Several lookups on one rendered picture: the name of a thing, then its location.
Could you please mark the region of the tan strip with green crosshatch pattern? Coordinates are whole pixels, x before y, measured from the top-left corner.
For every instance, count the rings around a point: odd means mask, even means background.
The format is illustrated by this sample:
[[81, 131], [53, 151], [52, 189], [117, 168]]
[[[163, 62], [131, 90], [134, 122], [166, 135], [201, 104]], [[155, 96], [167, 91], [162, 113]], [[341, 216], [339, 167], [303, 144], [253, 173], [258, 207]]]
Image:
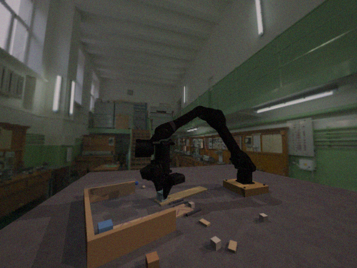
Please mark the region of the tan strip with green crosshatch pattern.
[[199, 194], [199, 193], [207, 191], [207, 190], [208, 190], [208, 188], [204, 188], [202, 186], [197, 186], [194, 188], [186, 189], [184, 191], [180, 191], [178, 193], [170, 194], [170, 195], [168, 195], [168, 200], [170, 202], [172, 202], [172, 201], [176, 201], [176, 200], [179, 200], [182, 198], [184, 199], [184, 198], [193, 196], [195, 194]]

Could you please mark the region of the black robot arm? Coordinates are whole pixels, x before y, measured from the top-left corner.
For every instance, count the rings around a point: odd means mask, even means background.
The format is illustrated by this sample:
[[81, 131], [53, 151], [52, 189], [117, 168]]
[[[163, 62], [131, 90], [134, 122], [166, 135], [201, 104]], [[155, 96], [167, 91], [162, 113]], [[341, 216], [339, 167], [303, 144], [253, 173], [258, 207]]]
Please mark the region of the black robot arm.
[[[256, 166], [251, 161], [251, 158], [237, 145], [230, 133], [230, 130], [226, 126], [224, 113], [219, 109], [207, 108], [199, 105], [176, 120], [159, 125], [155, 129], [155, 134], [150, 140], [136, 139], [135, 158], [151, 157], [151, 155], [154, 154], [154, 145], [155, 157], [170, 157], [170, 145], [175, 145], [172, 139], [169, 139], [168, 141], [161, 141], [159, 144], [153, 144], [153, 141], [160, 141], [169, 138], [181, 126], [196, 117], [205, 120], [212, 128], [214, 128], [226, 144], [231, 154], [229, 160], [232, 162], [232, 165], [238, 169], [236, 181], [241, 184], [255, 184], [252, 182], [252, 172], [256, 171]], [[151, 160], [149, 165], [140, 170], [142, 179], [149, 181], [162, 174], [163, 169], [160, 161], [154, 163], [154, 161]]]

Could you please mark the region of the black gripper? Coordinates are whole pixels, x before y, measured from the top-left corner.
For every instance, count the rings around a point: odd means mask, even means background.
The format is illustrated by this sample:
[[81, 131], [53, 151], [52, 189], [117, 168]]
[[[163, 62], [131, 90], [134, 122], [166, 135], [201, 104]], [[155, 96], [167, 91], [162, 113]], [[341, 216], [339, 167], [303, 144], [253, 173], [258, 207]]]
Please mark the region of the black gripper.
[[180, 173], [172, 173], [172, 170], [170, 170], [170, 162], [172, 162], [170, 157], [164, 157], [164, 158], [155, 157], [153, 161], [154, 163], [160, 161], [163, 169], [163, 174], [158, 175], [156, 178], [154, 177], [151, 181], [154, 183], [156, 191], [162, 190], [163, 187], [163, 197], [167, 199], [171, 187], [184, 183], [185, 176]]

